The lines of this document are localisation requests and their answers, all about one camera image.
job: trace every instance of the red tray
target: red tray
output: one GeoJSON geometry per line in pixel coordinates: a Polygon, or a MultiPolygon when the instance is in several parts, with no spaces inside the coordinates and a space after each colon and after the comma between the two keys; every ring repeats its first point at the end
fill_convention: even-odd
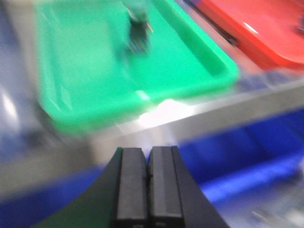
{"type": "Polygon", "coordinates": [[[304,69],[304,34],[297,26],[304,12],[299,0],[189,0],[233,35],[261,68],[304,69]]]}

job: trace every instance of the small object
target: small object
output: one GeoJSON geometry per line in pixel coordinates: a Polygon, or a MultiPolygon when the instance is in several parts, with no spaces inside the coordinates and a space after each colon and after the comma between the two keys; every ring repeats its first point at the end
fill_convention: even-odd
{"type": "Polygon", "coordinates": [[[304,34],[304,13],[302,13],[301,18],[300,18],[300,23],[298,26],[298,29],[301,33],[304,34]]]}
{"type": "Polygon", "coordinates": [[[134,53],[146,52],[149,46],[147,31],[150,28],[148,22],[148,0],[123,0],[130,15],[129,47],[134,53]]]}
{"type": "Polygon", "coordinates": [[[134,53],[146,52],[149,46],[147,34],[148,22],[136,22],[131,18],[131,27],[129,34],[129,47],[134,53]]]}

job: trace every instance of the plastic bin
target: plastic bin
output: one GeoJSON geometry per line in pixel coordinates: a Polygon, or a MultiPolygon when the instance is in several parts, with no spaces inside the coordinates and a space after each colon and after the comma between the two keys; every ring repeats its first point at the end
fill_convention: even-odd
{"type": "Polygon", "coordinates": [[[173,0],[152,1],[146,54],[128,50],[129,19],[120,0],[42,2],[36,14],[40,103],[62,130],[238,78],[236,64],[173,0]]]}
{"type": "Polygon", "coordinates": [[[304,68],[304,34],[296,0],[187,0],[237,39],[237,47],[263,69],[304,68]]]}

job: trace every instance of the gray surface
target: gray surface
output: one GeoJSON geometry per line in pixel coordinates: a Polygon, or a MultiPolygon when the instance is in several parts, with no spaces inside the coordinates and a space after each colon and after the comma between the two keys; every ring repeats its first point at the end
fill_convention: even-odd
{"type": "MultiPolygon", "coordinates": [[[[23,10],[18,8],[10,14],[20,40],[20,28],[26,28],[23,10]]],[[[34,190],[57,177],[106,163],[118,146],[141,147],[149,152],[152,146],[178,144],[304,105],[304,78],[283,72],[253,75],[242,71],[236,86],[225,92],[165,101],[152,111],[91,132],[81,140],[70,139],[45,124],[30,83],[33,75],[27,77],[23,69],[21,51],[3,8],[0,16],[0,136],[5,145],[0,154],[0,201],[12,192],[34,190]]],[[[26,50],[27,42],[21,44],[26,50]]]]}

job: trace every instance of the green tray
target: green tray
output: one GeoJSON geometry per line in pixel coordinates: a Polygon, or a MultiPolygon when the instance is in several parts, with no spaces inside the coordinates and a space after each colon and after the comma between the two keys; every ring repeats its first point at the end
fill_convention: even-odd
{"type": "Polygon", "coordinates": [[[79,131],[237,80],[236,64],[173,0],[151,2],[146,54],[128,51],[120,0],[36,5],[39,100],[58,128],[79,131]]]}

